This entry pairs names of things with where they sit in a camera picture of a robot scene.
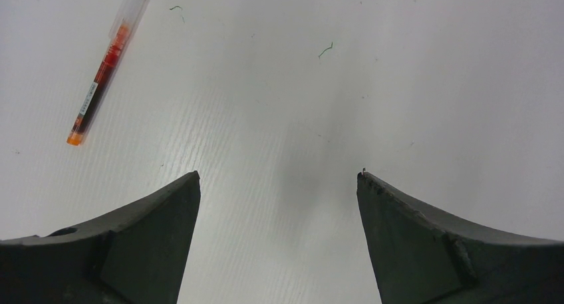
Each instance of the pen cap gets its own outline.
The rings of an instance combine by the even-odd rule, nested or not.
[[[123,0],[118,10],[118,15],[116,20],[110,30],[110,39],[115,38],[118,33],[118,29],[122,25],[126,25],[130,31],[133,31],[137,22],[141,18],[141,12],[143,11],[143,6],[147,0]]]

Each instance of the orange pen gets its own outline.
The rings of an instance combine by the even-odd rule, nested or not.
[[[145,2],[147,0],[123,0],[114,25],[110,30],[110,46],[74,121],[72,130],[67,138],[68,144],[78,146],[82,143],[84,135],[88,131],[88,127],[92,123],[92,118],[94,118],[96,109],[100,104],[100,100],[116,70],[120,57],[131,38],[131,33],[141,18]]]

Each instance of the small particle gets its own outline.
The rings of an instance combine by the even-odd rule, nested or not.
[[[107,294],[104,294],[104,297],[102,297],[102,304],[112,304],[112,303],[115,303],[114,300],[109,298]]]
[[[74,298],[74,295],[73,295],[72,293],[70,293],[70,292],[68,292],[68,291],[63,293],[63,299],[64,299],[65,301],[70,301],[70,300],[72,300],[73,298]]]
[[[323,56],[323,54],[325,53],[325,51],[327,51],[327,50],[329,50],[329,49],[333,49],[333,42],[332,42],[332,41],[331,41],[331,47],[325,48],[325,50],[322,51],[322,52],[319,54],[319,56],[317,56],[317,58],[320,58],[320,59],[321,59],[321,56]]]

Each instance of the pen label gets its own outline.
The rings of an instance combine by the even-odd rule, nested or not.
[[[82,104],[82,107],[80,108],[80,114],[81,115],[85,115],[86,114],[86,110],[88,110],[88,106],[90,106],[90,101],[92,100],[92,97],[94,96],[94,92],[96,92],[96,87],[98,86],[97,83],[92,82],[92,85],[90,86],[90,90],[88,90],[88,94],[86,95],[86,99],[84,100],[84,103]]]

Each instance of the white table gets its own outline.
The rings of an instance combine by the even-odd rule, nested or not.
[[[562,0],[150,0],[75,148],[120,2],[0,0],[0,239],[198,170],[179,303],[374,303],[363,167],[564,239]]]

